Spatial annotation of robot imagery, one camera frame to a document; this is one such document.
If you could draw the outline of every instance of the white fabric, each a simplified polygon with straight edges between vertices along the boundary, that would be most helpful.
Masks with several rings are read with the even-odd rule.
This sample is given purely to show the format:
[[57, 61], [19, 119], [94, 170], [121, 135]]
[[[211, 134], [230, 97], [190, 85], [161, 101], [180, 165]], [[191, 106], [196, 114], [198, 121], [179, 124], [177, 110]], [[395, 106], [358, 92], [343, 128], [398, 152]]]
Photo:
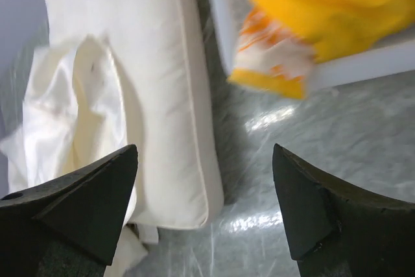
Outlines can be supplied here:
[[142, 243], [148, 243], [150, 245], [158, 244], [159, 235], [155, 226], [135, 224], [132, 228]]
[[[0, 142], [8, 156], [10, 191], [37, 186], [101, 159], [127, 144], [126, 131], [121, 84], [109, 48], [86, 38], [35, 50], [22, 125]], [[136, 201], [134, 186], [124, 225]], [[129, 268], [125, 265], [147, 254], [138, 252], [144, 250], [138, 237], [125, 231], [109, 276], [122, 275]], [[137, 253], [120, 259], [126, 249]]]
[[195, 0], [46, 0], [50, 43], [106, 38], [139, 149], [132, 221], [198, 228], [223, 205]]
[[146, 255], [147, 250], [138, 241], [135, 233], [125, 226], [121, 230], [112, 265], [107, 266], [104, 277], [121, 277], [129, 268], [136, 266]]

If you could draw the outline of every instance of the gray marble floor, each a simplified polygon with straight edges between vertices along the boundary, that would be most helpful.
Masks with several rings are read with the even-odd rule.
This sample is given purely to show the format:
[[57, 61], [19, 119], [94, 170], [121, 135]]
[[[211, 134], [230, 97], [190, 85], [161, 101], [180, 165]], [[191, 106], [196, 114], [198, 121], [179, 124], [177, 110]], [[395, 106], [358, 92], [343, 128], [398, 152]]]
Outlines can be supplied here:
[[[160, 244], [128, 277], [299, 276], [272, 181], [275, 143], [348, 182], [415, 201], [415, 71], [320, 91], [306, 101], [246, 91], [226, 83], [209, 5], [199, 5], [226, 205], [201, 230], [160, 230]], [[29, 50], [0, 83], [7, 130], [20, 118]]]

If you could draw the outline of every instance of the black plastic piece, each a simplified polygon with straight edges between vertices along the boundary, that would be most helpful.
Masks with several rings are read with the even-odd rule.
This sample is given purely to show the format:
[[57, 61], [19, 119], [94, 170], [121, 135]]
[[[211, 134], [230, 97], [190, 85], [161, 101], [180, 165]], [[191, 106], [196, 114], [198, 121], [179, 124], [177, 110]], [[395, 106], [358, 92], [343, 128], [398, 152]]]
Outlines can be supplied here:
[[415, 204], [347, 183], [279, 145], [273, 171], [302, 277], [415, 276]]
[[129, 145], [0, 200], [1, 276], [102, 276], [137, 173]]

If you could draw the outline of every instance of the white cushion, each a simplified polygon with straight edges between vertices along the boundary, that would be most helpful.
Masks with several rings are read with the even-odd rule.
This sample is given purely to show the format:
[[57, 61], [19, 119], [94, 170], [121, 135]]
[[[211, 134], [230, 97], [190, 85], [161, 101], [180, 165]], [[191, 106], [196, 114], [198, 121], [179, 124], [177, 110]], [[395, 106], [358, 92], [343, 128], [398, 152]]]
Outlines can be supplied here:
[[195, 0], [46, 0], [50, 43], [87, 34], [121, 63], [129, 143], [139, 149], [132, 221], [198, 228], [223, 205]]

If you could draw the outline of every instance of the white cloth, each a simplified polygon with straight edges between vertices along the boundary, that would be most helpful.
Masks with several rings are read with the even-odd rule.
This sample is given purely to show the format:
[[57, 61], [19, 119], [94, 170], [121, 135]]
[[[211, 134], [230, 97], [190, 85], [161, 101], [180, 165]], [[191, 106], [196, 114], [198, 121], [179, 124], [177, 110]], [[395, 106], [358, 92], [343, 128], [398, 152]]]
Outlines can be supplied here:
[[[70, 173], [127, 144], [124, 99], [109, 47], [92, 37], [35, 50], [23, 102], [23, 123], [0, 142], [8, 156], [9, 189], [19, 191]], [[134, 186], [124, 225], [136, 207]], [[125, 258], [126, 250], [134, 250]], [[114, 267], [122, 276], [147, 253], [122, 231]]]

